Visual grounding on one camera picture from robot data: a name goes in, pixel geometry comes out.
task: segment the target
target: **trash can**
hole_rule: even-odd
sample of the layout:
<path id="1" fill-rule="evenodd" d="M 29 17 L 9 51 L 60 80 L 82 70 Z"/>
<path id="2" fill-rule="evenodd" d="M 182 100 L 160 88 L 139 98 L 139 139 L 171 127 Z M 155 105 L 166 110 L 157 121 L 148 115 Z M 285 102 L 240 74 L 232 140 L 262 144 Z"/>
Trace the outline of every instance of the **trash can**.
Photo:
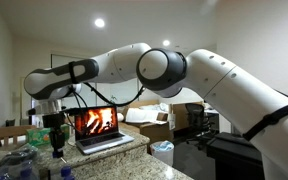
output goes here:
<path id="1" fill-rule="evenodd" d="M 173 155 L 174 155 L 174 145 L 169 142 L 168 146 L 170 146 L 170 149 L 167 150 L 159 150 L 154 147 L 158 147 L 163 143 L 163 141 L 158 141 L 150 145 L 151 154 L 153 157 L 159 159 L 160 161 L 164 162 L 165 164 L 169 166 L 173 166 Z"/>

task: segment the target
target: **laptop keyboard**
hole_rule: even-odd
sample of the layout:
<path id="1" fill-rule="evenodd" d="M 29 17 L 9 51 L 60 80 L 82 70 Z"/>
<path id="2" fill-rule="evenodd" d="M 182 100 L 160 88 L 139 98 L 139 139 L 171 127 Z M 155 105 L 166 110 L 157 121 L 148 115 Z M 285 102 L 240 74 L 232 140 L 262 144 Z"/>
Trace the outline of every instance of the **laptop keyboard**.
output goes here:
<path id="1" fill-rule="evenodd" d="M 87 139 L 87 140 L 84 140 L 84 141 L 80 141 L 80 143 L 83 145 L 83 146 L 89 146 L 89 145 L 93 145 L 93 144 L 97 144 L 97 143 L 100 143 L 100 142 L 104 142 L 104 141 L 108 141 L 108 140 L 112 140 L 112 139 L 115 139 L 115 138 L 119 138 L 119 137 L 123 137 L 124 135 L 123 134 L 112 134 L 112 135 L 105 135 L 105 136 L 102 136 L 102 137 L 96 137 L 96 138 L 92 138 L 92 139 Z"/>

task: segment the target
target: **box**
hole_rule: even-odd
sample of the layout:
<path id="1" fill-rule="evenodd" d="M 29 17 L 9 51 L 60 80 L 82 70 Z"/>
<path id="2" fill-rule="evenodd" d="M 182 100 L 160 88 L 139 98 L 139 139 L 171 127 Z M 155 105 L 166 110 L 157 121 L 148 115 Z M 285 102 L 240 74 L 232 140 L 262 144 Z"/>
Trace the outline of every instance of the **box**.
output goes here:
<path id="1" fill-rule="evenodd" d="M 69 126 L 64 124 L 61 126 L 62 131 L 65 135 L 65 140 L 70 137 Z M 32 146 L 39 146 L 44 144 L 50 144 L 51 140 L 49 137 L 50 128 L 35 128 L 26 130 L 27 143 Z"/>

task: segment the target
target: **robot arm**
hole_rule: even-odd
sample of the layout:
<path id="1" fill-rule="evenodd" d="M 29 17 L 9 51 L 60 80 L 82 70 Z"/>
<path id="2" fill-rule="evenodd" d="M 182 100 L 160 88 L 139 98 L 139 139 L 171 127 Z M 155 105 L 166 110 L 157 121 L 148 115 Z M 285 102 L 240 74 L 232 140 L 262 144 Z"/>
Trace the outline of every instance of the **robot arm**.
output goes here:
<path id="1" fill-rule="evenodd" d="M 115 83 L 137 76 L 143 86 L 162 97 L 173 97 L 182 87 L 187 87 L 244 134 L 249 134 L 263 117 L 288 106 L 288 97 L 206 50 L 194 51 L 184 58 L 180 53 L 151 49 L 141 43 L 92 59 L 90 71 L 87 67 L 79 67 L 81 65 L 73 66 L 73 75 L 89 75 L 76 78 L 78 82 Z M 36 99 L 62 98 L 69 92 L 67 87 L 76 82 L 71 81 L 67 65 L 59 69 L 62 73 L 56 73 L 60 71 L 58 69 L 42 73 L 33 71 L 25 80 L 25 89 L 33 97 L 46 89 L 43 96 L 34 97 Z M 62 88 L 66 88 L 65 93 L 58 95 Z M 257 130 L 249 140 L 263 155 L 266 179 L 288 179 L 288 113 L 278 123 Z"/>

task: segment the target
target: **laptop screen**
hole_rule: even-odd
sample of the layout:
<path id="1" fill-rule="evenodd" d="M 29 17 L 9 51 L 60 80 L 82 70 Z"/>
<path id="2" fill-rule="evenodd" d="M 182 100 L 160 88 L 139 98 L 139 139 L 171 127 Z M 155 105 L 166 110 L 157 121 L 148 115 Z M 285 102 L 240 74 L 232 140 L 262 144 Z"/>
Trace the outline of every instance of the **laptop screen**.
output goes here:
<path id="1" fill-rule="evenodd" d="M 98 106 L 79 109 L 74 115 L 76 140 L 88 139 L 118 132 L 115 106 Z"/>

